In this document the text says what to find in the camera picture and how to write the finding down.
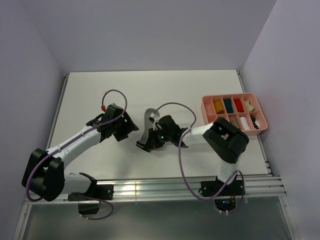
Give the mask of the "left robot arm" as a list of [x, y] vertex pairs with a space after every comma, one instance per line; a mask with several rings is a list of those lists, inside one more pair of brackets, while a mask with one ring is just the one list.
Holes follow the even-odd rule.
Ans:
[[113, 136], [118, 142], [138, 131], [129, 114], [110, 104], [104, 113], [93, 118], [73, 137], [47, 150], [37, 148], [28, 160], [22, 186], [48, 202], [60, 194], [80, 194], [91, 200], [98, 193], [97, 180], [80, 172], [65, 174], [65, 168], [89, 148]]

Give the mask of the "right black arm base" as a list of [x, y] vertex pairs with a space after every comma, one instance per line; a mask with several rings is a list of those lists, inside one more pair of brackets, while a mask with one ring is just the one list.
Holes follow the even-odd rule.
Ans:
[[[198, 193], [202, 197], [212, 197], [222, 186], [223, 183], [217, 178], [215, 180], [201, 181]], [[235, 178], [230, 184], [227, 184], [218, 195], [218, 197], [222, 198], [214, 199], [215, 207], [219, 212], [229, 214], [237, 207], [236, 198], [240, 197], [239, 201], [241, 202], [245, 194], [243, 181]]]

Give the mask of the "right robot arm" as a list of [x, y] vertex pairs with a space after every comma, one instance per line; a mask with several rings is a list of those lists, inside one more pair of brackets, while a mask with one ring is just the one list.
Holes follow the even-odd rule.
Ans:
[[220, 194], [227, 195], [234, 188], [236, 176], [229, 177], [238, 170], [238, 160], [246, 150], [249, 138], [223, 117], [189, 129], [181, 128], [170, 115], [165, 115], [155, 123], [155, 127], [145, 129], [141, 140], [136, 142], [147, 152], [160, 149], [165, 143], [172, 143], [176, 147], [181, 144], [182, 148], [208, 144], [221, 159], [216, 189]]

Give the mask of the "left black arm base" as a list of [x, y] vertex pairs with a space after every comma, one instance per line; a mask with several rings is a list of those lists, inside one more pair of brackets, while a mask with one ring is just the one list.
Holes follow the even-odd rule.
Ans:
[[113, 184], [98, 184], [86, 193], [71, 193], [68, 195], [69, 202], [96, 201], [97, 203], [79, 203], [78, 212], [85, 217], [93, 217], [101, 209], [104, 202], [113, 199]]

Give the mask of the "mustard yellow striped sock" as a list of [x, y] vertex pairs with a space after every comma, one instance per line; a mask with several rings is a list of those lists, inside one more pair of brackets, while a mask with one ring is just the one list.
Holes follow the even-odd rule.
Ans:
[[214, 108], [215, 108], [217, 115], [222, 115], [225, 113], [224, 107], [223, 107], [222, 102], [220, 100], [215, 100], [213, 102], [213, 104], [214, 104]]

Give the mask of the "dark green reindeer sock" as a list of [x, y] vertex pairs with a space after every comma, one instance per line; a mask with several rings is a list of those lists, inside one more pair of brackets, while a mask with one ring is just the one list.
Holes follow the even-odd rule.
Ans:
[[234, 110], [233, 110], [231, 99], [230, 98], [224, 98], [223, 102], [224, 102], [224, 105], [225, 105], [226, 112], [228, 114], [232, 114], [234, 112]]

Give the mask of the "grey striped sock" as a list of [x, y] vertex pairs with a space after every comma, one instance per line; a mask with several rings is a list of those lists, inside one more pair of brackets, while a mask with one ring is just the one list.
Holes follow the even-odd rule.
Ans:
[[140, 138], [140, 140], [136, 141], [136, 146], [139, 147], [140, 149], [146, 151], [146, 152], [150, 152], [153, 149], [151, 144], [148, 143], [148, 139], [149, 139], [149, 129], [153, 128], [153, 122], [150, 120], [150, 117], [155, 112], [156, 112], [155, 108], [148, 108], [144, 112], [144, 130], [143, 130], [143, 134], [142, 134], [142, 137]]

